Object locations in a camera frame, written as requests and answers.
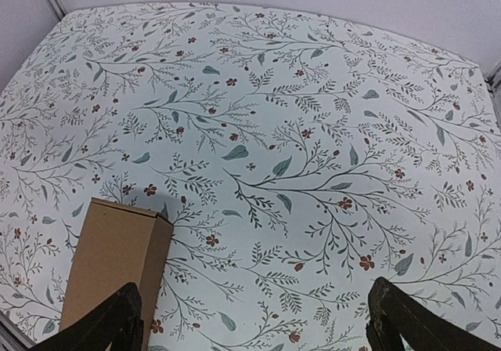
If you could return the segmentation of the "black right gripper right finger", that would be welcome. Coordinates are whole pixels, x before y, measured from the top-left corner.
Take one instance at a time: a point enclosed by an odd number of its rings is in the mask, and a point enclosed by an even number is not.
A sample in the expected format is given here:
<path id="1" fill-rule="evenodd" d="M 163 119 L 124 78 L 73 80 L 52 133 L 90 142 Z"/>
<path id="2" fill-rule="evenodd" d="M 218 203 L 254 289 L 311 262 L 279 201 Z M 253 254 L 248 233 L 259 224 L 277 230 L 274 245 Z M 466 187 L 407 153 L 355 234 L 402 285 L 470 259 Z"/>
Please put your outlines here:
<path id="1" fill-rule="evenodd" d="M 373 350 L 498 350 L 433 314 L 384 277 L 378 277 L 368 294 L 366 337 Z"/>

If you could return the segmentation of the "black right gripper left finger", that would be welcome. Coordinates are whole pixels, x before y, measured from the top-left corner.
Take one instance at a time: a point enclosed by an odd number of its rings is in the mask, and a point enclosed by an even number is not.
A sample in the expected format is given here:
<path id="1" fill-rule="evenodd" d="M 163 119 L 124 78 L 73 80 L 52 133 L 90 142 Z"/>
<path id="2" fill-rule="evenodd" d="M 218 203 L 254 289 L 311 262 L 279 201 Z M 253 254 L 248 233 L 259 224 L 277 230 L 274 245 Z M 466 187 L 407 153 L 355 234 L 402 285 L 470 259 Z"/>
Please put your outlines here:
<path id="1" fill-rule="evenodd" d="M 143 340 L 141 312 L 138 287 L 128 282 L 79 321 L 31 350 L 140 350 Z"/>

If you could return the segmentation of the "brown cardboard box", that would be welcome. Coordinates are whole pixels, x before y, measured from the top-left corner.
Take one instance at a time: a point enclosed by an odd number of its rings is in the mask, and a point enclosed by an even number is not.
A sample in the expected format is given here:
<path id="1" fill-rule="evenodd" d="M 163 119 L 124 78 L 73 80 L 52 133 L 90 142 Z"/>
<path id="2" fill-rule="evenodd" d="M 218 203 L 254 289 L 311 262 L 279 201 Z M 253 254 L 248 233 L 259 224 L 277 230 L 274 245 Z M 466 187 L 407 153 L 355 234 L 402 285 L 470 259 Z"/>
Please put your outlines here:
<path id="1" fill-rule="evenodd" d="M 147 349 L 174 227 L 159 212 L 91 199 L 77 242 L 59 329 L 75 324 L 128 282 L 136 284 Z"/>

